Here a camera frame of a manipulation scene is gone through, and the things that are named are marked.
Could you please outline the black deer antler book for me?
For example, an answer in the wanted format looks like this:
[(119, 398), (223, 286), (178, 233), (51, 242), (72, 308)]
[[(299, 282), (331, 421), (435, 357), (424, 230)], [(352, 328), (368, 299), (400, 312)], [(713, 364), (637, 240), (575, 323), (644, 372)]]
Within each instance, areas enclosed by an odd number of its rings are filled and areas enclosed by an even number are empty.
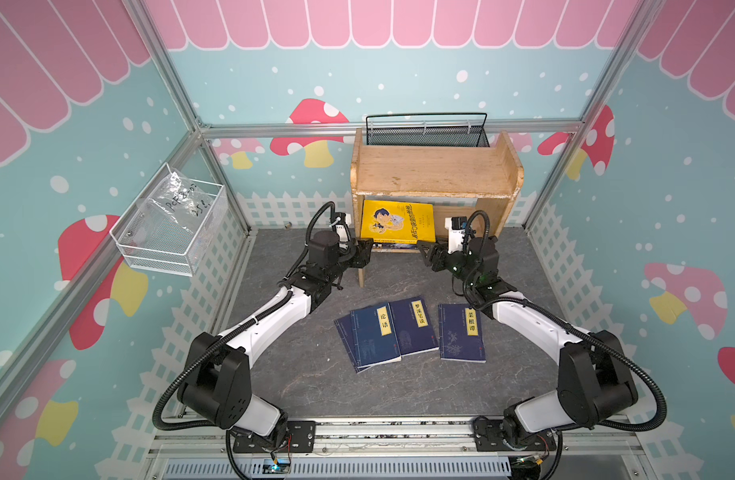
[(417, 252), (435, 246), (433, 242), (422, 241), (414, 244), (373, 242), (373, 251), (379, 252)]

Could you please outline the yellow cartoon book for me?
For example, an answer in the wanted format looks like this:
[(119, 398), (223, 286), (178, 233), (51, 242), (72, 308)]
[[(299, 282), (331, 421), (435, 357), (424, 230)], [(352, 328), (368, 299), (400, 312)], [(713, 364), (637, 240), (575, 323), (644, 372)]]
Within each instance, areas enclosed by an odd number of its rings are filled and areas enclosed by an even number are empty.
[(366, 200), (361, 238), (381, 244), (415, 245), (434, 242), (433, 205), (425, 203)]

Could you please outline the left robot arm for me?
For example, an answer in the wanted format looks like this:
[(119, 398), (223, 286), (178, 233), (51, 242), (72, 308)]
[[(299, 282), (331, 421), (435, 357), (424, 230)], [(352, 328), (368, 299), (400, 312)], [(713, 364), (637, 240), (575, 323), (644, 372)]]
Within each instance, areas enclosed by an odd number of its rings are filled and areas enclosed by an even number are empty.
[(281, 447), (288, 435), (288, 416), (253, 394), (251, 370), (279, 337), (342, 287), (347, 270), (367, 266), (371, 250), (371, 240), (343, 239), (334, 230), (307, 239), (269, 302), (222, 333), (204, 332), (192, 341), (183, 371), (154, 407), (155, 428), (215, 427), (229, 436), (254, 436), (269, 450)]

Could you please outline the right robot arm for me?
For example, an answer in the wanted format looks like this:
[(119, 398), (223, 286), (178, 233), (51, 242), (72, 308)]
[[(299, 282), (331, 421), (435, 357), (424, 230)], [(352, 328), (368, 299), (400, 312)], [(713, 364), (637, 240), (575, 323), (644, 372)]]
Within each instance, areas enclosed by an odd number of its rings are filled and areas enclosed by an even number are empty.
[[(473, 310), (517, 331), (557, 364), (557, 386), (503, 412), (499, 438), (513, 450), (529, 446), (544, 433), (593, 429), (599, 425), (627, 432), (648, 432), (667, 420), (667, 400), (657, 382), (623, 352), (617, 335), (589, 331), (535, 304), (499, 275), (495, 238), (445, 243), (421, 242), (425, 265), (447, 271), (463, 284)], [(639, 402), (638, 381), (653, 394), (655, 414), (641, 423), (621, 423), (615, 415)]]

